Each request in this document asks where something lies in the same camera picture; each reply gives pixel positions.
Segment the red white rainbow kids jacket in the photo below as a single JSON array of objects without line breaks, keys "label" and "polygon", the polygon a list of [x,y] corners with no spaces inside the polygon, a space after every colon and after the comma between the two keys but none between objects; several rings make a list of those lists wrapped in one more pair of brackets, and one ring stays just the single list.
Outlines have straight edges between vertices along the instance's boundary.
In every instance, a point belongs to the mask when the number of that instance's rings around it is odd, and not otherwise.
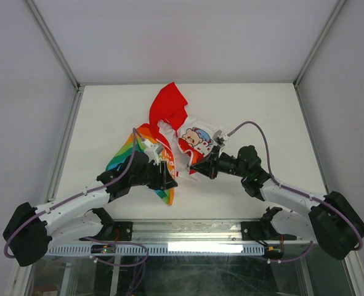
[{"label": "red white rainbow kids jacket", "polygon": [[[134,186],[147,186],[146,171],[151,161],[144,153],[144,139],[163,146],[161,161],[166,162],[166,168],[175,180],[180,175],[192,174],[190,165],[212,151],[216,145],[212,137],[221,127],[189,116],[185,110],[187,104],[175,83],[166,85],[158,93],[150,107],[148,122],[133,130],[105,171],[97,177],[106,187],[110,200],[128,194]],[[174,189],[152,190],[170,205]]]}]

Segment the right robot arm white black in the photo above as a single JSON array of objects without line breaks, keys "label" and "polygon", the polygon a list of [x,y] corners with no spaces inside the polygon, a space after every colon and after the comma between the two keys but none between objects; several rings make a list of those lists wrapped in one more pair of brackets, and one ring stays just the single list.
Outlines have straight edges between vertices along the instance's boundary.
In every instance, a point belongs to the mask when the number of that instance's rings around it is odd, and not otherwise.
[{"label": "right robot arm white black", "polygon": [[237,176],[247,195],[274,204],[243,228],[251,240],[300,237],[317,243],[337,260],[363,245],[364,222],[342,194],[318,194],[281,183],[262,168],[254,146],[242,147],[236,157],[215,146],[192,170],[210,179],[219,173]]}]

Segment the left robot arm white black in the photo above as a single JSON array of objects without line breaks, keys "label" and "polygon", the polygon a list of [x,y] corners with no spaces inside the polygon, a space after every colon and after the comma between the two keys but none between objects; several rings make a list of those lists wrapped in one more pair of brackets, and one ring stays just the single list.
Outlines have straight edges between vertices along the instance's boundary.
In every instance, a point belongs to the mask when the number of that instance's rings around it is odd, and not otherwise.
[{"label": "left robot arm white black", "polygon": [[37,206],[20,204],[2,234],[4,255],[25,267],[67,242],[90,237],[108,239],[114,225],[104,207],[136,186],[166,191],[177,187],[177,182],[165,161],[150,160],[147,154],[135,152],[65,200]]}]

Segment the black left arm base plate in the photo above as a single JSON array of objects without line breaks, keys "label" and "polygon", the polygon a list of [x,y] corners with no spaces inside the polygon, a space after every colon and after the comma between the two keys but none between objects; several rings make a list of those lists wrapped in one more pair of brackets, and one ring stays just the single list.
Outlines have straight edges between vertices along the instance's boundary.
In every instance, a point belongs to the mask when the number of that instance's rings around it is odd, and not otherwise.
[{"label": "black left arm base plate", "polygon": [[114,221],[113,226],[104,232],[100,232],[92,239],[97,241],[121,241],[129,242],[132,240],[133,222],[132,221]]}]

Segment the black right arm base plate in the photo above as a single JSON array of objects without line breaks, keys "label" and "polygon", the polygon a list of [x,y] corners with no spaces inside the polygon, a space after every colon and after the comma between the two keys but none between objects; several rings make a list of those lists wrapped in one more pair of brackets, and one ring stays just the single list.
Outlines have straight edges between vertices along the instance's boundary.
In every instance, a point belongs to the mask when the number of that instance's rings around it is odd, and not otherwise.
[{"label": "black right arm base plate", "polygon": [[297,237],[291,234],[280,234],[270,223],[261,221],[242,221],[241,238],[243,241],[254,241],[264,245],[267,241],[296,241]]}]

